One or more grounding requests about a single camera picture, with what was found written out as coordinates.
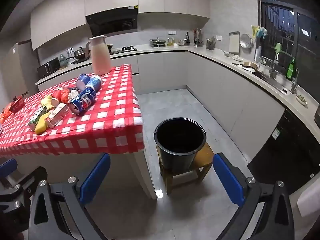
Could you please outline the green white milk carton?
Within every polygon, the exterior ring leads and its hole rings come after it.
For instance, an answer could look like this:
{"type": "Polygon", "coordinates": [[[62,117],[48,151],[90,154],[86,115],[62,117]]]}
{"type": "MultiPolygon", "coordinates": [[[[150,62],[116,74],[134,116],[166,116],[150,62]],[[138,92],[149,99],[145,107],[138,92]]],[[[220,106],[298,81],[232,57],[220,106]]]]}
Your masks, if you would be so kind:
{"type": "Polygon", "coordinates": [[[31,116],[31,118],[30,118],[30,120],[28,122],[28,126],[29,126],[31,131],[35,131],[36,125],[38,124],[40,117],[42,115],[44,115],[45,113],[47,113],[47,107],[46,106],[41,106],[31,116]]]}

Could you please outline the yellow sponge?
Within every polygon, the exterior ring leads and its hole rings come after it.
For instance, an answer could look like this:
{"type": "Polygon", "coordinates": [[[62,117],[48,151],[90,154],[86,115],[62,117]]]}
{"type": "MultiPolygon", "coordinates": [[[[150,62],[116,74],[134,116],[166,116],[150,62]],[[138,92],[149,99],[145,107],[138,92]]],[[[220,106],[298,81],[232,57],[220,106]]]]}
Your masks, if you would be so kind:
{"type": "Polygon", "coordinates": [[[50,115],[50,113],[46,113],[46,114],[43,114],[42,116],[40,116],[39,121],[38,121],[38,123],[35,127],[35,130],[34,130],[34,132],[36,134],[41,134],[46,131],[46,129],[47,129],[46,118],[49,115],[50,115]]]}

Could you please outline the pink milk carton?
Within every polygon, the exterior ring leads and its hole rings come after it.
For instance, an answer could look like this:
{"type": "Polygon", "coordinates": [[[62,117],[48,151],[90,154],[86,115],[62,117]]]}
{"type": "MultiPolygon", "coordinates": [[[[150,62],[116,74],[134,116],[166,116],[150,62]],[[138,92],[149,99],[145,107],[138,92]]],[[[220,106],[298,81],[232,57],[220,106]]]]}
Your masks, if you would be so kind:
{"type": "Polygon", "coordinates": [[[45,123],[49,128],[55,127],[68,113],[68,105],[60,103],[46,118],[45,123]]]}

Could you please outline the yellow cloth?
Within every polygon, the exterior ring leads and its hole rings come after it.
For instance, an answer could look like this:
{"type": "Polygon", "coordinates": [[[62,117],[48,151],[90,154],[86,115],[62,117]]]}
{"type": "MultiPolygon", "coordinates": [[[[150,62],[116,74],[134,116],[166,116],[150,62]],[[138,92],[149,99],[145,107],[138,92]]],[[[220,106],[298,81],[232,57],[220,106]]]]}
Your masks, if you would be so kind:
{"type": "Polygon", "coordinates": [[[51,95],[47,95],[46,97],[44,97],[41,101],[40,104],[41,106],[45,106],[47,108],[47,110],[51,110],[54,106],[52,105],[52,96],[51,95]]]}

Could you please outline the blue pepsi can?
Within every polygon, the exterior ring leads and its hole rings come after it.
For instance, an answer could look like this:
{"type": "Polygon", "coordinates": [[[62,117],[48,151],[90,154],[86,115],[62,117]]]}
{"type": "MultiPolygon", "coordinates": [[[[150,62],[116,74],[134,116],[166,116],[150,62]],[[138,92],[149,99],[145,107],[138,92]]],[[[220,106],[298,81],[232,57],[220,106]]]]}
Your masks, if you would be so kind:
{"type": "Polygon", "coordinates": [[[73,114],[79,115],[85,112],[95,103],[96,92],[90,87],[85,87],[79,95],[69,103],[69,109],[73,114]]]}

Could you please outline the white plastic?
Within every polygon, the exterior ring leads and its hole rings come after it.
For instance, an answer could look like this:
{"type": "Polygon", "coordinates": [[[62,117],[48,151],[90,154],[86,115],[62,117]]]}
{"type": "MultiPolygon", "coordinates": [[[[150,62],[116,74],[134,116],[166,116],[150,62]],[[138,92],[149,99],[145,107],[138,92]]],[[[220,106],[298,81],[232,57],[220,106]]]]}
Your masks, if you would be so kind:
{"type": "Polygon", "coordinates": [[[80,90],[76,87],[69,89],[68,101],[70,102],[72,99],[76,98],[80,93],[80,90]]]}

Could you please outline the black trash bucket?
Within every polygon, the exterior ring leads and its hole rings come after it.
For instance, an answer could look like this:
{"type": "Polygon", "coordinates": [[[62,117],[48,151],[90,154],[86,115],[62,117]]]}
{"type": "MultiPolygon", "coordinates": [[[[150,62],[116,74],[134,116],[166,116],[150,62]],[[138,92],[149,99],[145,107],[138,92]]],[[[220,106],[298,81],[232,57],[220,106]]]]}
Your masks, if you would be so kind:
{"type": "Polygon", "coordinates": [[[162,164],[171,172],[185,171],[206,143],[203,127],[188,118],[169,118],[157,125],[153,133],[160,148],[162,164]]]}

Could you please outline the black dishwasher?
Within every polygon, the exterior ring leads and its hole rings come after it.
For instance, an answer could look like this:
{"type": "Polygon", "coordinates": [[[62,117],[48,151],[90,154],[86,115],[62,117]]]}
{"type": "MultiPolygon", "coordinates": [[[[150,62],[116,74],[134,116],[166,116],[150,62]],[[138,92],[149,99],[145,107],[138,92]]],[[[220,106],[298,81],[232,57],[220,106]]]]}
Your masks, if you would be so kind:
{"type": "Polygon", "coordinates": [[[280,180],[292,194],[319,173],[319,143],[299,118],[285,110],[247,167],[260,183],[280,180]]]}

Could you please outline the red enamel pot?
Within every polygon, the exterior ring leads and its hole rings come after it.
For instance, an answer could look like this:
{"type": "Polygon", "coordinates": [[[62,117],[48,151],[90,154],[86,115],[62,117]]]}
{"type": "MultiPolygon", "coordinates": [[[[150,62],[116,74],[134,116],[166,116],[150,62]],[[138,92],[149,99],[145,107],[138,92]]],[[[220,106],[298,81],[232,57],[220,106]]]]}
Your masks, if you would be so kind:
{"type": "Polygon", "coordinates": [[[29,91],[21,94],[20,96],[15,96],[13,101],[10,103],[9,111],[12,113],[17,113],[24,106],[24,97],[29,93],[29,91]]]}

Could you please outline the blue white paper cup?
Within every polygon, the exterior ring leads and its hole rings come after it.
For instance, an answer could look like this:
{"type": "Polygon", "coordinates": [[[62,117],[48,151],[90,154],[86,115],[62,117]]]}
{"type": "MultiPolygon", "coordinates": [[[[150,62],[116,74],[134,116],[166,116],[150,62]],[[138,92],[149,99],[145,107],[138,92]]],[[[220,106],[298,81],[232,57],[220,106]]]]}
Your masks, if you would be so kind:
{"type": "Polygon", "coordinates": [[[99,75],[92,75],[85,87],[90,87],[98,92],[102,86],[102,78],[99,75]]]}

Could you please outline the metal sink faucet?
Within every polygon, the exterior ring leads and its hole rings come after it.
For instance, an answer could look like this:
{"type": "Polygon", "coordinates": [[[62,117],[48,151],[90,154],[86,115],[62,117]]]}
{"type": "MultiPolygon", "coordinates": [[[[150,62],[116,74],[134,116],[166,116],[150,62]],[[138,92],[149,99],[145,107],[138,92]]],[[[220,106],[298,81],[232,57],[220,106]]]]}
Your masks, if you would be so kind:
{"type": "Polygon", "coordinates": [[[278,65],[278,61],[269,59],[269,58],[264,57],[264,56],[260,56],[259,57],[259,63],[262,63],[262,64],[264,64],[266,66],[269,66],[270,78],[275,80],[276,77],[277,77],[276,66],[278,65]]]}

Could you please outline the dark cooking pot with lid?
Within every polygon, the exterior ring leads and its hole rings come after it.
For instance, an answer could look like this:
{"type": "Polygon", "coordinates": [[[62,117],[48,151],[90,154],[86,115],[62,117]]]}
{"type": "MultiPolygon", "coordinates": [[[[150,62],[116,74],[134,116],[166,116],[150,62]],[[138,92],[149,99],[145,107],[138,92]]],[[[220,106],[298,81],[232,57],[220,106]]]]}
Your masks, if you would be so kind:
{"type": "Polygon", "coordinates": [[[80,46],[78,50],[74,51],[74,58],[76,60],[88,59],[89,55],[90,52],[86,52],[86,48],[83,48],[82,46],[80,46]]]}

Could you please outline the pink thermos jug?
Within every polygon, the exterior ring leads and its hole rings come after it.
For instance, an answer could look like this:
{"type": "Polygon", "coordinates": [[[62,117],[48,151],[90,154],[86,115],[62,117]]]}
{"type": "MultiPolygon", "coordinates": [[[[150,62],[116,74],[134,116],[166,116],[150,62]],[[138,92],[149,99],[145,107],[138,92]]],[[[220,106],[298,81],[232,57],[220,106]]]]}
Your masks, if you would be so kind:
{"type": "Polygon", "coordinates": [[[92,37],[86,44],[85,57],[91,55],[92,70],[95,75],[104,75],[111,71],[111,58],[105,42],[105,36],[92,37]]]}

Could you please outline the utensil holder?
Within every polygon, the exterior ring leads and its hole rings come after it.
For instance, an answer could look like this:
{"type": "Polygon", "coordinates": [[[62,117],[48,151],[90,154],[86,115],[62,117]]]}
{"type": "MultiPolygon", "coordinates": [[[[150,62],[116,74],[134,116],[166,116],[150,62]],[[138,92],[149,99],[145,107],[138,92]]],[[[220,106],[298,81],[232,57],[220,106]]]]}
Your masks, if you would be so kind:
{"type": "Polygon", "coordinates": [[[211,37],[211,38],[207,38],[206,39],[206,48],[208,50],[214,50],[215,44],[216,44],[216,38],[215,37],[211,37]]]}

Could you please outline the white cutting board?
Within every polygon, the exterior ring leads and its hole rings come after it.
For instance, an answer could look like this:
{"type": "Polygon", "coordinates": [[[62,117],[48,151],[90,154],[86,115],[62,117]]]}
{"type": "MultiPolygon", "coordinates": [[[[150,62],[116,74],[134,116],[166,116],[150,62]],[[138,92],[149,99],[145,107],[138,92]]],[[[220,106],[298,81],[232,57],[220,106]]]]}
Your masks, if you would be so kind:
{"type": "Polygon", "coordinates": [[[229,33],[229,52],[232,54],[240,53],[240,32],[229,33]]]}

